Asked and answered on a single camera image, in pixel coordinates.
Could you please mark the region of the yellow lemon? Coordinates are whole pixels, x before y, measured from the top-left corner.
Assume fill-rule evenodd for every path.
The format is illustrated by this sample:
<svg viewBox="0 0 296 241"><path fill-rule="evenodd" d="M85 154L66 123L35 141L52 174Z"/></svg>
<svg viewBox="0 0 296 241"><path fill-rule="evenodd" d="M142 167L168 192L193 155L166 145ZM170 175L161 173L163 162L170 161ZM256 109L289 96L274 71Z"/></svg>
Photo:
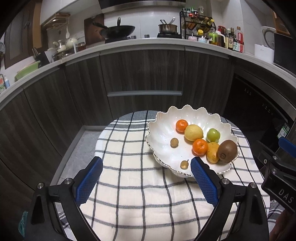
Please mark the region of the yellow lemon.
<svg viewBox="0 0 296 241"><path fill-rule="evenodd" d="M195 124L188 125L184 132L185 138L191 142L204 137L203 130Z"/></svg>

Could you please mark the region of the orange mandarin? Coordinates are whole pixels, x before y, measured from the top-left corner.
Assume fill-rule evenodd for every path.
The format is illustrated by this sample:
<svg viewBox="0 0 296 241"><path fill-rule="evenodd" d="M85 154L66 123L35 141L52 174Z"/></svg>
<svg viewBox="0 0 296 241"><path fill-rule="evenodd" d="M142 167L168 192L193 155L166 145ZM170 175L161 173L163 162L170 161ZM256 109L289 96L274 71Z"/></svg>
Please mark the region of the orange mandarin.
<svg viewBox="0 0 296 241"><path fill-rule="evenodd" d="M184 133L188 126L188 122L184 119L178 120L176 122L176 131L178 133Z"/></svg>
<svg viewBox="0 0 296 241"><path fill-rule="evenodd" d="M196 139L192 145L193 153L197 156L203 156L207 153L208 143L203 139Z"/></svg>

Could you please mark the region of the checked white tablecloth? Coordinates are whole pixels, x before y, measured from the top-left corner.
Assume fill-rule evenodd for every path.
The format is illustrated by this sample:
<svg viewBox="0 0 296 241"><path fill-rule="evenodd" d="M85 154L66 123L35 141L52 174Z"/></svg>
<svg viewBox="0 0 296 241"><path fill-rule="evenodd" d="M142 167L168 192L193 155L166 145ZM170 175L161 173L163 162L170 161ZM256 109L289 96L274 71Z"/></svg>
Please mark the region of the checked white tablecloth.
<svg viewBox="0 0 296 241"><path fill-rule="evenodd" d="M81 211L101 240L193 240L213 211L193 177L176 176L154 159L145 137L157 112L116 117L96 142L103 171ZM238 137L238 155L210 168L236 185L261 185L263 175L246 137L221 120Z"/></svg>

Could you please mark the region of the white electric kettle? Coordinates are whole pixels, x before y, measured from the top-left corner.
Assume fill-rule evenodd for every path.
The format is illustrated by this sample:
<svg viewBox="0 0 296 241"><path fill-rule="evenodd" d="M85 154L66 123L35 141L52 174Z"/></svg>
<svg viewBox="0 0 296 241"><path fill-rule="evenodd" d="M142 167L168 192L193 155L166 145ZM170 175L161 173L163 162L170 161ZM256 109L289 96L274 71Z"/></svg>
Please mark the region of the white electric kettle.
<svg viewBox="0 0 296 241"><path fill-rule="evenodd" d="M261 33L263 36L264 46L274 50L274 34L276 33L276 29L273 27L262 26Z"/></svg>

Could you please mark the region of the white teapot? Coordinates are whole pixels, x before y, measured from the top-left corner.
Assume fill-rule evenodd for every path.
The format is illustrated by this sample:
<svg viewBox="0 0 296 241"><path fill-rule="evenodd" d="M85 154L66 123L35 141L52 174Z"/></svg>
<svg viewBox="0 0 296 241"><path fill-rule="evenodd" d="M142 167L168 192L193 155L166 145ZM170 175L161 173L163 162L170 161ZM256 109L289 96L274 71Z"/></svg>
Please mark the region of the white teapot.
<svg viewBox="0 0 296 241"><path fill-rule="evenodd" d="M75 44L77 44L78 40L76 38L69 38L66 41L66 48L73 48Z"/></svg>

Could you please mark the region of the brown kiwi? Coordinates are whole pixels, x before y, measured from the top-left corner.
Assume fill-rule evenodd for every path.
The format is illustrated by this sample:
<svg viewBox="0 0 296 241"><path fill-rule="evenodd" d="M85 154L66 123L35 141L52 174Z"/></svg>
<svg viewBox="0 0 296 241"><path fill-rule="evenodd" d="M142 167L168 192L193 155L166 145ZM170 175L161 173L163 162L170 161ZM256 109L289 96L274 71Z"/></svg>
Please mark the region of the brown kiwi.
<svg viewBox="0 0 296 241"><path fill-rule="evenodd" d="M217 156L223 163L229 163L237 156L237 145L232 140L225 140L217 150Z"/></svg>

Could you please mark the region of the yellow mango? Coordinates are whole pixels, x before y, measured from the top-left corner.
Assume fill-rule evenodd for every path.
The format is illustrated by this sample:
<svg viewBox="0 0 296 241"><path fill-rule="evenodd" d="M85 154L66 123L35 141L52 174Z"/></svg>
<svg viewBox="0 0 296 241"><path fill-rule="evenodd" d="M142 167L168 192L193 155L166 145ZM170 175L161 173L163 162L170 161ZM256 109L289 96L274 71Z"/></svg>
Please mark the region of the yellow mango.
<svg viewBox="0 0 296 241"><path fill-rule="evenodd" d="M219 149L218 143L216 143L216 142L209 142L208 143L208 150L206 153L206 158L212 164L215 164L219 161L219 157L217 156L218 149Z"/></svg>

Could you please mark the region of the green apple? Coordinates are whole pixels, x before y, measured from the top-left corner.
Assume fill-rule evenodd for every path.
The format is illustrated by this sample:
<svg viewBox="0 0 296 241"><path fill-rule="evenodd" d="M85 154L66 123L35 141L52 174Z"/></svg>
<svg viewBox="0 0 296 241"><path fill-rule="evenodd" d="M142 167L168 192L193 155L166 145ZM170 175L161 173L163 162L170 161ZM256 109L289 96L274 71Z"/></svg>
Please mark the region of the green apple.
<svg viewBox="0 0 296 241"><path fill-rule="evenodd" d="M207 132L207 141L208 142L218 142L220 140L220 132L216 130L215 128L211 128Z"/></svg>

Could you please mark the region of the black wok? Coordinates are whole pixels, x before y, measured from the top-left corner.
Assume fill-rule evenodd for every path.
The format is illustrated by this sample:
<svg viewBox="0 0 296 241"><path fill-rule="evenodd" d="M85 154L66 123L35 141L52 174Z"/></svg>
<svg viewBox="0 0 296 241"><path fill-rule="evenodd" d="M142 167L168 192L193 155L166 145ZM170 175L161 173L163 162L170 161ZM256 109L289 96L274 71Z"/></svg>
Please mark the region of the black wok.
<svg viewBox="0 0 296 241"><path fill-rule="evenodd" d="M105 26L101 23L95 22L95 21L93 21L92 24L95 27L101 28L99 33L106 40L127 38L135 30L135 26L121 25L121 18L120 17L117 18L117 25L113 26L113 27L107 27L107 26Z"/></svg>

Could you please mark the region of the black microwave oven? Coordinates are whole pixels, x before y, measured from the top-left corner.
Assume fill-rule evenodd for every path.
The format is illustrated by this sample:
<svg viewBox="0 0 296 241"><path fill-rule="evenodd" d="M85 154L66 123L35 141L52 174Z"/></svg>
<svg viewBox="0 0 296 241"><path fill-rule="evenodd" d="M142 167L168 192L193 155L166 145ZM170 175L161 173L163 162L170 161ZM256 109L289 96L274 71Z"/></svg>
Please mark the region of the black microwave oven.
<svg viewBox="0 0 296 241"><path fill-rule="evenodd" d="M291 75L296 74L295 42L293 38L274 33L274 64Z"/></svg>

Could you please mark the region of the built-in black dishwasher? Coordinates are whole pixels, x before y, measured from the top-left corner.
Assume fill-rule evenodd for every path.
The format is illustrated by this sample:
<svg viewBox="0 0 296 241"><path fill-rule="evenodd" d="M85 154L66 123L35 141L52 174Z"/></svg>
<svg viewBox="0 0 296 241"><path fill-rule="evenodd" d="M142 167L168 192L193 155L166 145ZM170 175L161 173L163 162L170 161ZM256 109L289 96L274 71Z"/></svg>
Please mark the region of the built-in black dishwasher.
<svg viewBox="0 0 296 241"><path fill-rule="evenodd" d="M280 133L289 132L292 119L268 94L237 73L223 116L243 132L253 154L265 145L281 161L295 165L295 158L278 145Z"/></svg>

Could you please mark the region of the red cap sauce bottle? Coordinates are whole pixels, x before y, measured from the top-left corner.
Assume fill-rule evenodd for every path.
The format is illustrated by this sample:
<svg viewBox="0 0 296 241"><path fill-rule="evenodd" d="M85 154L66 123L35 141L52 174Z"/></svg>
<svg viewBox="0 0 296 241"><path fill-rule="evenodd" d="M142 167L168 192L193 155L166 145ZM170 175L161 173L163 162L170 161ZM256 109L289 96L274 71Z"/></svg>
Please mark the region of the red cap sauce bottle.
<svg viewBox="0 0 296 241"><path fill-rule="evenodd" d="M243 53L244 52L244 40L243 40L243 32L241 31L241 27L237 26L235 30L235 41L234 41L234 51Z"/></svg>

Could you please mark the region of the black range hood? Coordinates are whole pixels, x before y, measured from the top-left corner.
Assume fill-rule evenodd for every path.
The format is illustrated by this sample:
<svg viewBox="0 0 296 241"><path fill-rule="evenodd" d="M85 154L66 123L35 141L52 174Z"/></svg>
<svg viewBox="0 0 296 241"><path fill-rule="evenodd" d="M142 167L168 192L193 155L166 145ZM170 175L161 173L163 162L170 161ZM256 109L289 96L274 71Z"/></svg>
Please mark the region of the black range hood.
<svg viewBox="0 0 296 241"><path fill-rule="evenodd" d="M151 6L164 6L181 8L186 5L186 1L122 1L122 0L98 0L103 13L111 13L114 11L122 11L126 9L146 8Z"/></svg>

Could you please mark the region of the steel saucepan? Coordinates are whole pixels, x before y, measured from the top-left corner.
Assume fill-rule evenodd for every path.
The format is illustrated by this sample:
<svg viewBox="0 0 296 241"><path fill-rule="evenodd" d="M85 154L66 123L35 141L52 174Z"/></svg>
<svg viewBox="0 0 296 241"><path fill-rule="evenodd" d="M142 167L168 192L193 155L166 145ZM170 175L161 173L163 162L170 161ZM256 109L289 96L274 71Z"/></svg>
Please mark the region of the steel saucepan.
<svg viewBox="0 0 296 241"><path fill-rule="evenodd" d="M159 33L160 34L177 34L178 26L174 25L176 18L173 17L169 23L167 23L164 19L160 19L161 24L159 25Z"/></svg>

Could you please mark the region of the wooden cutting board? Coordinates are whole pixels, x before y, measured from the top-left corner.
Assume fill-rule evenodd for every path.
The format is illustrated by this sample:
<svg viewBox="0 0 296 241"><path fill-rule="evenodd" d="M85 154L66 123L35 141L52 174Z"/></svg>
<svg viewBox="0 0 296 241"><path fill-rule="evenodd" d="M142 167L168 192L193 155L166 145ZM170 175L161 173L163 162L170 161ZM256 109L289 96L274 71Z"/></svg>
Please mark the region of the wooden cutting board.
<svg viewBox="0 0 296 241"><path fill-rule="evenodd" d="M100 35L102 28L96 27L93 22L104 25L104 14L98 14L84 20L85 43L87 46L105 41L104 37Z"/></svg>

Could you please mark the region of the black spice rack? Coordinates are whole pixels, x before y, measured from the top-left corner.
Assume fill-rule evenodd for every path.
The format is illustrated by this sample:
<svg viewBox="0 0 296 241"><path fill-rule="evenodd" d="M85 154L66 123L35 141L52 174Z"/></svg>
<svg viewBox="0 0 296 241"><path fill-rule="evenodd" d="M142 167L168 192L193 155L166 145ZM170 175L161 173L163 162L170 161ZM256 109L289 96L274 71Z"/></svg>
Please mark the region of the black spice rack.
<svg viewBox="0 0 296 241"><path fill-rule="evenodd" d="M196 9L182 9L179 19L183 39L188 39L189 36L197 37L198 30L203 31L204 36L217 30L214 19L199 13Z"/></svg>

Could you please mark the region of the tan longan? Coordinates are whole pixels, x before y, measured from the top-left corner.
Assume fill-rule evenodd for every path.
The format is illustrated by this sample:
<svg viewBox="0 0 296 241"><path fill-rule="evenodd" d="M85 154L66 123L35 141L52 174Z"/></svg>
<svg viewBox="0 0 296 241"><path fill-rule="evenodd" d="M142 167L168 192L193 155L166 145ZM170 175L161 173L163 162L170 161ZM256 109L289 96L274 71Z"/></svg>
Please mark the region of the tan longan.
<svg viewBox="0 0 296 241"><path fill-rule="evenodd" d="M178 139L177 138L172 138L171 141L170 141L170 146L172 148L176 148L178 145L179 145Z"/></svg>
<svg viewBox="0 0 296 241"><path fill-rule="evenodd" d="M187 170L189 167L189 160L184 160L180 163L180 168L182 170Z"/></svg>

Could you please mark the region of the green dish basin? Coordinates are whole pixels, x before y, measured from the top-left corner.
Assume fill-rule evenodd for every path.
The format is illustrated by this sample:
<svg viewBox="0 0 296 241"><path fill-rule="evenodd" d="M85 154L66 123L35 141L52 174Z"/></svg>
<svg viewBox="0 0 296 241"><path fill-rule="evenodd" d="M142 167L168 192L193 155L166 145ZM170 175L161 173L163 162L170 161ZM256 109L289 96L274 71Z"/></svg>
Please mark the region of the green dish basin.
<svg viewBox="0 0 296 241"><path fill-rule="evenodd" d="M20 80L21 78L25 77L26 75L34 72L35 70L39 69L41 61L35 61L30 65L24 67L22 70L18 71L15 75L15 81Z"/></svg>

